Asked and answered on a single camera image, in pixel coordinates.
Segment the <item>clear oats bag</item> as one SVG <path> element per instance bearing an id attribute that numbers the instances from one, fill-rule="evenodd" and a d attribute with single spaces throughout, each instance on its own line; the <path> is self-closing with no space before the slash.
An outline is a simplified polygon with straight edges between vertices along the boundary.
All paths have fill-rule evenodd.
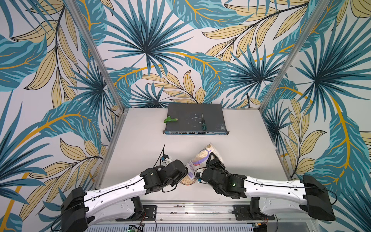
<path id="1" fill-rule="evenodd" d="M 206 162 L 211 157 L 211 153 L 213 153 L 215 157 L 219 158 L 222 163 L 224 162 L 215 146 L 212 143 L 208 144 L 185 165 L 188 168 L 187 177 L 190 181 L 196 181 L 194 172 L 199 168 L 206 167 Z"/>

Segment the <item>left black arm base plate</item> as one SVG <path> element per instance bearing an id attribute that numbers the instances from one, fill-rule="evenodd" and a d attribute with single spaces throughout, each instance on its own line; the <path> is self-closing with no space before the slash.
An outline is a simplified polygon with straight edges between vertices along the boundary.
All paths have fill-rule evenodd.
<path id="1" fill-rule="evenodd" d="M 157 205 L 135 207 L 134 213 L 125 218 L 124 221 L 155 221 L 156 215 Z"/>

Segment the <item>white patterned breakfast bowl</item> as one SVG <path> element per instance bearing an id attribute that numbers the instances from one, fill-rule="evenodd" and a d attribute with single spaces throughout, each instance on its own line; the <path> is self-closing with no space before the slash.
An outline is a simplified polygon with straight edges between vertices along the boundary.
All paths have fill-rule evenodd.
<path id="1" fill-rule="evenodd" d="M 190 186 L 196 182 L 196 178 L 190 178 L 189 176 L 185 176 L 180 183 L 185 185 L 185 186 Z"/>

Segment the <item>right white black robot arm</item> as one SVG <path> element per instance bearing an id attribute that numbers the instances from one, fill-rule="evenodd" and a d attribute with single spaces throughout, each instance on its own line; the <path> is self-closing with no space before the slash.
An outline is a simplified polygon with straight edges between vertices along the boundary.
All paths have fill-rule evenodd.
<path id="1" fill-rule="evenodd" d="M 297 212 L 321 221 L 336 219 L 329 196 L 331 190 L 309 175 L 300 180 L 274 181 L 232 174 L 214 153 L 210 154 L 206 166 L 194 174 L 219 195 L 249 199 L 249 212 L 253 216 Z"/>

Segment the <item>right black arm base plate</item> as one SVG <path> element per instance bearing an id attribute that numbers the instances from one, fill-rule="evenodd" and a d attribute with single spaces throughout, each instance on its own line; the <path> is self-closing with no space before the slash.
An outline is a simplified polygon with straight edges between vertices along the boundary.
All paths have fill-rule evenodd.
<path id="1" fill-rule="evenodd" d="M 252 213 L 250 211 L 250 205 L 233 205 L 232 214 L 235 216 L 237 221 L 247 220 L 261 220 L 271 221 L 275 220 L 274 215 L 267 216 L 262 213 Z"/>

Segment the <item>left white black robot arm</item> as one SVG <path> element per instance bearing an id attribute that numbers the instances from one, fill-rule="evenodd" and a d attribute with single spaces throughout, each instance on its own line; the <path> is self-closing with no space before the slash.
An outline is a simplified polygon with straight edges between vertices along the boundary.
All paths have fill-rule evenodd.
<path id="1" fill-rule="evenodd" d="M 144 211 L 141 196 L 174 187 L 187 174 L 188 168 L 176 159 L 113 186 L 90 191 L 75 188 L 60 207 L 61 231 L 84 232 L 90 225 L 115 217 L 138 220 Z"/>

